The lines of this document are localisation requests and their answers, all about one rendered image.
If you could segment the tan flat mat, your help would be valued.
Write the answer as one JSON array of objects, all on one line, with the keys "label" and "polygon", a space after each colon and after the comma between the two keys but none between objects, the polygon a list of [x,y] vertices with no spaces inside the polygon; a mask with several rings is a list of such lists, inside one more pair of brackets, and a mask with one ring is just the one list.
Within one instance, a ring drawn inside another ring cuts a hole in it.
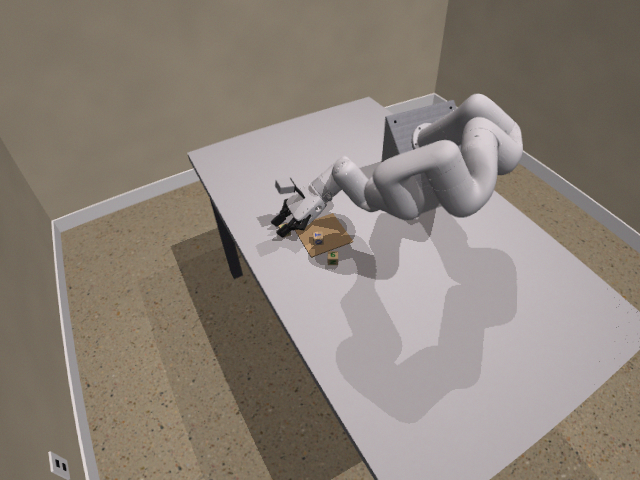
[{"label": "tan flat mat", "polygon": [[[313,232],[323,232],[324,245],[314,245]],[[353,242],[335,215],[314,219],[305,230],[295,230],[309,255],[315,257]]]}]

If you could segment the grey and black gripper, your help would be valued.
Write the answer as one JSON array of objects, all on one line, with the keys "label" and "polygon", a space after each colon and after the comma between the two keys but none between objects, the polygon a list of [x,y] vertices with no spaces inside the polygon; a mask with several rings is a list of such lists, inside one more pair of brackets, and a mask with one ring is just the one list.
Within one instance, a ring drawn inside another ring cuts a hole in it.
[{"label": "grey and black gripper", "polygon": [[[291,230],[305,230],[327,206],[327,201],[315,190],[312,184],[308,184],[300,189],[305,196],[303,199],[297,192],[289,199],[284,200],[282,210],[271,223],[278,227],[289,215],[293,215],[292,220],[282,226],[276,233],[282,238]],[[287,202],[286,202],[287,201]],[[303,220],[303,221],[302,221]],[[293,224],[296,221],[295,224]],[[301,223],[301,224],[300,224]]]}]

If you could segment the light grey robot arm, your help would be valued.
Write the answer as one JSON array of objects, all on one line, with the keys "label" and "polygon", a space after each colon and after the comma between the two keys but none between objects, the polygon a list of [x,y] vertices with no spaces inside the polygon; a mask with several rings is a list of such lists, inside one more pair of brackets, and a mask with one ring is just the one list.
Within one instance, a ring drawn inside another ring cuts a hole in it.
[{"label": "light grey robot arm", "polygon": [[470,96],[450,113],[432,126],[419,125],[412,135],[414,150],[383,161],[369,180],[355,163],[343,156],[312,186],[327,202],[343,190],[356,206],[367,212],[382,210],[402,220],[413,220],[425,206],[414,175],[425,173],[449,214],[459,218],[471,216],[492,196],[497,172],[506,175],[519,164],[523,154],[521,130],[482,94]]}]

